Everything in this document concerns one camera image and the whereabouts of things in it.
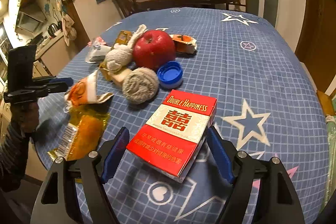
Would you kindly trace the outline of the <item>person's left hand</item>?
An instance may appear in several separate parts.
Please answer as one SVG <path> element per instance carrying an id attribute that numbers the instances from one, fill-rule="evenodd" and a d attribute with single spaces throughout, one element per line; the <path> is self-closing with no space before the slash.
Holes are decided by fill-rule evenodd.
<path id="1" fill-rule="evenodd" d="M 37 102 L 13 104 L 11 110 L 11 125 L 17 133 L 33 133 L 39 124 L 39 106 Z"/>

